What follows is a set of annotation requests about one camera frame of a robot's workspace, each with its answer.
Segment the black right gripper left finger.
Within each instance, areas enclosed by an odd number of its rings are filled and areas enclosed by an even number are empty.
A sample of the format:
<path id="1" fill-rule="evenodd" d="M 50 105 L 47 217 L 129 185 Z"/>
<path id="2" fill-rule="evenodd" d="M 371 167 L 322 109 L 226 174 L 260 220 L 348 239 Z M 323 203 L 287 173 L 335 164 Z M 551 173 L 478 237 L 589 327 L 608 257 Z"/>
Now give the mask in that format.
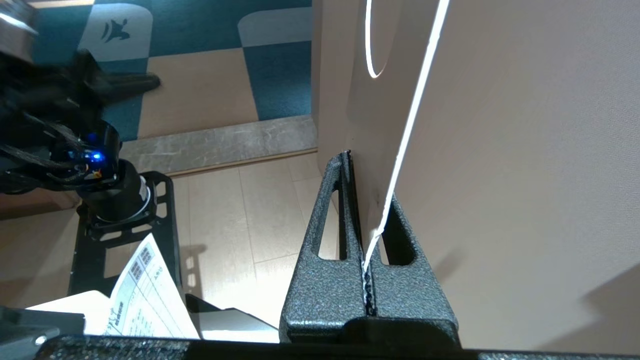
<path id="1" fill-rule="evenodd" d="M 337 260 L 320 257 L 333 194 L 338 194 Z M 367 314 L 361 226 L 350 151 L 327 163 L 279 319 L 281 343 L 336 343 Z"/>

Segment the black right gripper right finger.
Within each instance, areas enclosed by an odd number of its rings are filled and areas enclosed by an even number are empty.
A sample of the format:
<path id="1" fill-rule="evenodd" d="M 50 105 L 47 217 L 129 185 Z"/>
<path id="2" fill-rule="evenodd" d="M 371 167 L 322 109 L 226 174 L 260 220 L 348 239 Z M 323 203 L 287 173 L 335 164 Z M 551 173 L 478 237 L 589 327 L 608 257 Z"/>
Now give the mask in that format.
<path id="1" fill-rule="evenodd" d="M 369 268 L 377 316 L 434 322 L 448 331 L 458 330 L 457 317 L 396 196 Z"/>

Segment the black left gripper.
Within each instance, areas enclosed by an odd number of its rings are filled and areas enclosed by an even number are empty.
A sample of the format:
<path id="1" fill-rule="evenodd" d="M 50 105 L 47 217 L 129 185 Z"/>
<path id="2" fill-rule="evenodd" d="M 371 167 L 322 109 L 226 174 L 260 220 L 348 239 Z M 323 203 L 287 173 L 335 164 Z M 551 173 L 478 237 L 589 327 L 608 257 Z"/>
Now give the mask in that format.
<path id="1" fill-rule="evenodd" d="M 71 57 L 65 66 L 65 79 L 68 82 L 65 86 L 65 111 L 78 113 L 89 121 L 102 121 L 105 105 L 101 98 L 132 98 L 154 91 L 162 84 L 153 73 L 100 75 L 102 70 L 89 51 L 78 50 Z"/>

